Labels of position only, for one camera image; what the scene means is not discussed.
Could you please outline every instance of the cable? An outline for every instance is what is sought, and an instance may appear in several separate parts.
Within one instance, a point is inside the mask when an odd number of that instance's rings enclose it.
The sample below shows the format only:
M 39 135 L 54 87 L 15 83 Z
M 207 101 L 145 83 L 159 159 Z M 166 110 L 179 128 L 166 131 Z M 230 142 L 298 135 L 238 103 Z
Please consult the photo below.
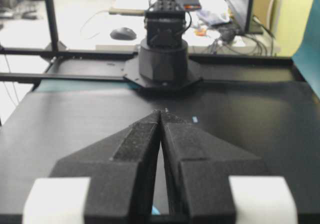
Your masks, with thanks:
M 186 11 L 186 13 L 188 13 L 188 15 L 189 15 L 189 17 L 190 17 L 190 23 L 189 23 L 189 25 L 188 25 L 188 27 L 187 27 L 186 29 L 177 32 L 177 33 L 175 34 L 176 36 L 179 36 L 179 35 L 185 33 L 185 32 L 191 27 L 191 25 L 192 25 L 192 17 L 191 17 L 190 12 L 189 12 L 189 11 Z
M 12 96 L 11 96 L 11 94 L 10 94 L 10 91 L 9 91 L 6 83 L 5 83 L 4 81 L 3 81 L 2 83 L 3 83 L 3 85 L 4 85 L 5 91 L 6 91 L 6 93 L 8 94 L 8 96 L 9 96 L 12 104 L 13 104 L 15 107 L 17 107 L 17 104 L 15 103 L 14 99 L 12 98 Z
M 258 48 L 258 45 L 256 45 L 255 48 L 254 48 L 251 52 L 247 52 L 247 53 L 238 52 L 238 51 L 232 49 L 228 44 L 224 44 L 223 47 L 226 47 L 226 48 L 228 48 L 230 51 L 232 51 L 232 52 L 234 52 L 234 53 L 236 53 L 236 54 L 239 54 L 239 55 L 241 55 L 241 56 L 249 56 L 249 55 L 253 54 L 253 53 L 256 51 L 256 49 Z
M 6 54 L 4 55 L 4 59 L 5 59 L 5 62 L 6 62 L 6 66 L 8 67 L 9 73 L 11 73 L 11 68 L 10 68 L 9 61 L 8 61 L 8 58 L 7 58 Z M 15 94 L 16 100 L 19 103 L 20 100 L 19 100 L 19 97 L 18 97 L 18 94 L 17 94 L 17 89 L 16 89 L 16 86 L 15 86 L 14 82 L 12 82 L 12 86 L 13 86 L 13 90 L 14 90 L 14 94 Z
M 82 36 L 82 32 L 83 32 L 85 26 L 86 26 L 95 16 L 97 16 L 97 15 L 99 15 L 99 14 L 101 14 L 101 13 L 107 13 L 107 12 L 109 12 L 109 11 L 108 11 L 108 10 L 100 10 L 100 11 L 96 12 L 95 14 L 93 14 L 88 20 L 86 20 L 85 23 L 84 23 L 84 24 L 82 25 L 82 27 L 80 28 L 80 36 Z M 96 34 L 90 36 L 90 37 L 85 38 L 85 40 L 90 40 L 90 39 L 98 36 L 99 34 L 100 34 L 100 31 L 97 32 Z
M 255 23 L 257 23 L 258 25 L 260 25 L 269 34 L 269 36 L 271 38 L 270 56 L 273 57 L 273 55 L 274 55 L 274 39 L 276 39 L 275 35 L 268 28 L 266 28 L 262 23 L 258 22 L 255 18 L 253 18 L 253 21 Z
M 258 46 L 260 46 L 260 48 L 261 48 L 260 56 L 262 56 L 263 50 L 264 50 L 265 55 L 266 55 L 266 56 L 268 55 L 268 49 L 267 49 L 266 45 L 263 44 L 261 41 L 259 41 L 258 39 L 256 39 L 254 36 L 250 37 L 250 36 L 244 35 L 243 37 L 248 38 L 248 39 L 254 41 Z

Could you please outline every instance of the black table surface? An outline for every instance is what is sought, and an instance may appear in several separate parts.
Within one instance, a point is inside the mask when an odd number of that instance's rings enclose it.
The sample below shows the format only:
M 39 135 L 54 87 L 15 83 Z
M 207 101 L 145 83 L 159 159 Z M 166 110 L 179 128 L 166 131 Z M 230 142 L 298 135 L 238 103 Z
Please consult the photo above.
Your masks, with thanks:
M 105 66 L 98 64 L 97 69 Z M 238 71 L 230 70 L 234 77 L 243 77 L 244 70 Z M 55 72 L 70 70 L 60 67 Z M 168 109 L 190 122 L 197 117 L 199 128 L 262 157 L 274 175 L 285 177 L 299 217 L 319 218 L 320 101 L 289 70 L 273 72 L 283 80 L 203 83 L 167 94 L 139 91 L 127 83 L 101 83 L 99 88 L 85 89 L 72 81 L 65 82 L 64 89 L 56 88 L 58 81 L 46 88 L 42 83 L 38 91 L 26 95 L 0 129 L 0 223 L 20 221 L 34 180 L 47 177 L 57 159 L 120 131 L 155 109 Z M 164 190 L 155 195 L 164 199 Z

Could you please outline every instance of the white desk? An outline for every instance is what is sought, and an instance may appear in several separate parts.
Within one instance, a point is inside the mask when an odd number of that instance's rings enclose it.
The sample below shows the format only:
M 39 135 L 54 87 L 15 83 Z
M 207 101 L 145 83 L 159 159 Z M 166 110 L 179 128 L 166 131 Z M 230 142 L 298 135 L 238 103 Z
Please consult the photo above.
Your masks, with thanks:
M 117 5 L 120 5 L 122 9 L 127 7 L 128 9 L 134 9 L 137 4 L 137 9 L 141 9 L 141 3 L 128 0 L 116 0 Z M 196 13 L 191 12 L 192 23 L 198 23 L 198 17 Z M 188 15 L 186 15 L 187 23 L 190 21 Z M 124 16 L 124 15 L 109 15 L 106 17 L 105 22 L 109 25 L 104 28 L 103 32 L 99 36 L 95 38 L 95 48 L 99 51 L 105 52 L 118 52 L 118 53 L 127 53 L 137 50 L 137 46 L 140 44 L 141 40 L 144 39 L 147 35 L 146 30 L 144 29 L 144 17 L 132 17 L 132 16 Z M 114 29 L 126 27 L 132 29 L 137 34 L 137 39 L 132 41 L 121 41 L 121 40 L 113 40 L 110 37 L 110 32 Z M 195 34 L 195 29 L 190 28 L 184 35 L 183 39 L 188 42 L 189 48 L 188 51 L 190 54 L 208 54 L 208 46 L 210 46 L 217 38 L 220 37 L 220 34 L 216 30 L 208 30 L 207 36 L 197 36 Z M 272 51 L 272 39 L 268 35 L 266 31 L 262 35 L 254 36 L 258 41 L 265 45 L 267 49 L 267 53 L 263 51 L 264 56 L 268 56 Z M 252 53 L 252 55 L 258 52 L 254 51 L 257 47 L 257 43 L 253 40 L 237 36 L 233 43 L 228 47 L 217 48 L 218 54 L 225 55 L 238 55 Z M 276 41 L 273 41 L 273 53 L 279 53 L 281 51 L 280 46 Z
M 106 52 L 132 52 L 146 36 L 144 18 L 142 16 L 109 15 L 107 12 L 95 16 L 80 32 L 84 23 L 95 13 L 108 10 L 115 0 L 54 0 L 56 22 L 59 39 L 70 49 L 102 50 Z M 5 47 L 15 48 L 45 48 L 50 42 L 44 1 L 37 4 L 37 13 L 42 19 L 39 20 L 7 20 L 4 28 L 0 30 L 0 42 Z M 128 27 L 137 34 L 133 41 L 113 40 L 110 37 L 112 30 L 120 27 Z M 210 36 L 196 36 L 194 29 L 190 28 L 183 39 L 189 44 L 189 53 L 206 53 L 206 49 L 218 37 L 216 31 L 208 31 Z M 271 38 L 267 33 L 255 36 L 268 50 L 271 51 Z M 239 53 L 250 53 L 256 47 L 256 43 L 250 39 L 236 37 L 231 48 Z M 236 54 L 231 50 L 218 48 L 218 54 Z M 280 47 L 274 42 L 273 52 L 278 53 Z

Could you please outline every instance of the yellow wall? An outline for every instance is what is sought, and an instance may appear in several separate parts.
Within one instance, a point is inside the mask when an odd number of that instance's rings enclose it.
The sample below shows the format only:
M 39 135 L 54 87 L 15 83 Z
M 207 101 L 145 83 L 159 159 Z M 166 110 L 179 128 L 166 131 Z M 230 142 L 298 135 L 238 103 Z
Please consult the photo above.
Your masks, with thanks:
M 301 44 L 313 0 L 282 0 L 275 37 L 279 56 L 291 57 Z

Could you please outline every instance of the monitor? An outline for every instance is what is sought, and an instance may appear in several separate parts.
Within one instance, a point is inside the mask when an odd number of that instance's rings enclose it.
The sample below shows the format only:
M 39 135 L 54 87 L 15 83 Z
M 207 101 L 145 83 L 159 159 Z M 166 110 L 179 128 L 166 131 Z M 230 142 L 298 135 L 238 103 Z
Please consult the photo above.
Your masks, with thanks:
M 254 0 L 225 0 L 241 31 L 251 34 L 262 33 L 261 27 L 252 21 Z

